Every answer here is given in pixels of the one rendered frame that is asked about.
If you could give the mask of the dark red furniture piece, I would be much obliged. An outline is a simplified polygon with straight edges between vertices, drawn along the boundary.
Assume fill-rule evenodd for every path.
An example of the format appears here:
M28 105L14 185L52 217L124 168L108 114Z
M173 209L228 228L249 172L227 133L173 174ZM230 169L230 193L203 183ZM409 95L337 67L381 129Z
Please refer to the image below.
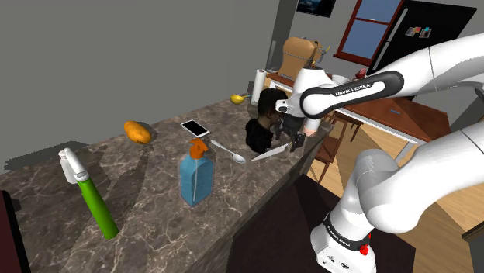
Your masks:
M16 219L20 209L17 200L0 190L0 273L32 273Z

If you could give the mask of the white paper towel roll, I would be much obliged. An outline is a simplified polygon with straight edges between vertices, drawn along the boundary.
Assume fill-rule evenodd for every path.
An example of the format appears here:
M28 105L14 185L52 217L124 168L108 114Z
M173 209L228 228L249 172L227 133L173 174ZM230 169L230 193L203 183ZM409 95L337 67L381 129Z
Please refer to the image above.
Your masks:
M264 82L266 79L267 71L263 69L259 69L256 71L255 79L254 79L254 85L253 85L253 90L251 94L251 104L252 105L257 105L261 91L264 88Z

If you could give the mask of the brown wooden chair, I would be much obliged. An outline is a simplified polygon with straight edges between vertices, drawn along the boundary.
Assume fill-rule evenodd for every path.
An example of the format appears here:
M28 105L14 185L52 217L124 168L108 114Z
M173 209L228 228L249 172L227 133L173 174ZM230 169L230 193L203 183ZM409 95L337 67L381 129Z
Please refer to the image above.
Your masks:
M331 114L325 115L323 117L323 121L327 121L332 126L340 123L342 125L342 128L338 136L331 136L328 133L323 142L321 143L319 150L316 152L315 160L324 164L324 168L317 180L320 185L322 184L323 178L327 173L330 165L337 160L337 152L341 147L347 127L349 126L351 129L354 129L353 135L350 139L350 141L352 142L357 132L363 125L362 121L338 111L334 111Z

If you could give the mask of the dark robot stand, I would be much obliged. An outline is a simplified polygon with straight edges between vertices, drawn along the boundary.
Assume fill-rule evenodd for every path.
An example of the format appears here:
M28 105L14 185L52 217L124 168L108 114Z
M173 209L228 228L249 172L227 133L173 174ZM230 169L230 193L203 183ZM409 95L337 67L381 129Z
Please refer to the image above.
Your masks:
M416 250L398 236L380 230L351 237L337 226L334 208L339 197L313 179L301 175L279 190L236 233L226 273L330 273L316 261L310 242L321 226L336 241L329 265L343 273L357 273L353 258L374 261L376 273L413 273Z

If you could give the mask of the dark wall picture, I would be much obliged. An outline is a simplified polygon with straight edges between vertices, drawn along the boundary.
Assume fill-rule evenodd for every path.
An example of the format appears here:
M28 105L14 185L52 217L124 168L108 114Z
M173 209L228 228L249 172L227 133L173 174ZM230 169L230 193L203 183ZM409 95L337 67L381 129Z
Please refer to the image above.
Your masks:
M314 16L330 18L336 0L299 0L296 11Z

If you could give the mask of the blue soap dispenser orange pump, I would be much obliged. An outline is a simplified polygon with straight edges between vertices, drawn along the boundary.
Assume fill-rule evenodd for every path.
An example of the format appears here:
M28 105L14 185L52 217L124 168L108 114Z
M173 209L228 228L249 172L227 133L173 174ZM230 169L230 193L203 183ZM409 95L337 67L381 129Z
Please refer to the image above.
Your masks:
M201 139L189 143L189 152L178 165L179 191L183 201L193 208L213 191L214 163L205 155L208 147Z

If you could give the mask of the silver knife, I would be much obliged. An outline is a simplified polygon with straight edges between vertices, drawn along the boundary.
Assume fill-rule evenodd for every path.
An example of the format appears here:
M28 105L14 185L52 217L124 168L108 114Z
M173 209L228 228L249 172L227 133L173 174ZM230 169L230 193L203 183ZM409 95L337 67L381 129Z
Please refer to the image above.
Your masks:
M259 161L261 159L264 159L264 158L267 158L267 157L270 157L270 156L273 156L273 155L276 155L276 154L280 154L280 153L284 152L288 147L291 147L291 146L292 146L291 143L286 143L284 145L281 145L279 147L273 148L273 149L271 149L269 151L266 151L263 154L260 154L260 155L258 155L256 157L254 157L252 159L252 161Z

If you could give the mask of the black bust figure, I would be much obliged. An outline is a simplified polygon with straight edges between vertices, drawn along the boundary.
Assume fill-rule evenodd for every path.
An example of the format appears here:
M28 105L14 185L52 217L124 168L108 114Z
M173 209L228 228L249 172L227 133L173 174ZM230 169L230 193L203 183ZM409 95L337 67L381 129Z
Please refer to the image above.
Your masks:
M266 88L261 91L257 105L258 117L249 120L245 126L246 145L253 152L263 154L271 148L274 136L271 128L284 116L275 109L275 103L287 98L287 94L277 88Z

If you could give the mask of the silver spoon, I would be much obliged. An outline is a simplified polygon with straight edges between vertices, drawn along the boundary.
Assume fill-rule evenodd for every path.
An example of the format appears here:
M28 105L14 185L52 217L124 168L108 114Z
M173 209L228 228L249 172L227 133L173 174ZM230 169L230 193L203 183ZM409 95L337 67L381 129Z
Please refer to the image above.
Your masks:
M237 162L237 163L239 163L239 164L245 164L245 163L247 162L247 161L246 161L246 159L245 159L244 157L242 157L241 155L236 154L236 153L234 153L233 151L231 151L231 150L229 150L229 149L225 148L223 145L221 145L221 144L220 144L220 143L218 143L217 141L215 141L215 140L210 140L210 142L211 142L211 144L215 145L216 147L218 147L218 148L220 148L220 149L222 149L222 150L225 150L226 152L230 153L230 155L231 155L232 159L233 159L235 162Z

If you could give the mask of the brown wooden table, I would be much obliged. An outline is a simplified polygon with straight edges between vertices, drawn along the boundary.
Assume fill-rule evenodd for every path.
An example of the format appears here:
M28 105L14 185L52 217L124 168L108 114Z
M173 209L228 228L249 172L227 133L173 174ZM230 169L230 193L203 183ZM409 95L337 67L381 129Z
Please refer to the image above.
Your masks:
M312 87L337 87L338 77L339 75L333 75L329 79L324 70L303 68L292 84L292 95ZM396 156L397 163L412 147L431 142L451 132L445 112L412 102L407 98L373 100L335 109L334 112L407 141Z

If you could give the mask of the orange potato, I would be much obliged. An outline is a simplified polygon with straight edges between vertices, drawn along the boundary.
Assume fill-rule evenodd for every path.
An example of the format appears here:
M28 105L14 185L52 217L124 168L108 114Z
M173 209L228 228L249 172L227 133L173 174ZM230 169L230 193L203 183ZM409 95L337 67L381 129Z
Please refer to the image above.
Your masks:
M134 143L147 144L152 140L151 133L138 122L126 121L123 128L128 138Z

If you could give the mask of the white tablet with black screen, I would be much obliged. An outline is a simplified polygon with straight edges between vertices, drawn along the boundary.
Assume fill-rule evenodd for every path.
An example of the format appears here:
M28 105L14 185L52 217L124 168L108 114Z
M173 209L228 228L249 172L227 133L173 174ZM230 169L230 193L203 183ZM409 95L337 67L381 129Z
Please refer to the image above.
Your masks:
M201 138L210 133L208 129L197 123L195 120L190 119L181 123L181 127L189 131L194 137Z

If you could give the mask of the green spray bottle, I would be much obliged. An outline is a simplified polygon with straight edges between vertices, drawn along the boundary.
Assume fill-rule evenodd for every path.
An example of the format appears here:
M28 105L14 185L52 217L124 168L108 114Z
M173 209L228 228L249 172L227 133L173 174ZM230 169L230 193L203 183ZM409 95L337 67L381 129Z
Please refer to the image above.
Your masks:
M61 150L58 155L67 182L78 185L82 197L104 237L107 240L114 238L119 233L119 229L87 169L79 161L76 153L68 147Z

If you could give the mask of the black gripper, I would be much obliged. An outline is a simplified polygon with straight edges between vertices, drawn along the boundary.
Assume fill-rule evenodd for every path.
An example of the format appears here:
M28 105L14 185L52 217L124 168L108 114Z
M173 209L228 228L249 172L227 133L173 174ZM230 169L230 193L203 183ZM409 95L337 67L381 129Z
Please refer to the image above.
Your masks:
M291 137L290 152L294 152L296 148L302 147L306 135L302 132L302 127L305 122L303 117L294 117L285 115L275 124L275 139L279 140L282 133Z

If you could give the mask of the black refrigerator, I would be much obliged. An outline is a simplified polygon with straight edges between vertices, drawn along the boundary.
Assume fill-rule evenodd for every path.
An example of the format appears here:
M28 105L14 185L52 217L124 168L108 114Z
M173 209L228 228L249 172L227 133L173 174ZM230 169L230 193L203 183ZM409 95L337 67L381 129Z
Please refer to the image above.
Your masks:
M458 38L476 7L404 0L375 52L367 74L426 47Z

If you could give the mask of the red framed window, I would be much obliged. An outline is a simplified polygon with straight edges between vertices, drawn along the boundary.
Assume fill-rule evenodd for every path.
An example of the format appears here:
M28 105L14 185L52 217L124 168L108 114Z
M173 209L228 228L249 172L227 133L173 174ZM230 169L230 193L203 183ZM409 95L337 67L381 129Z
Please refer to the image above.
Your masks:
M357 0L334 57L369 66L404 0Z

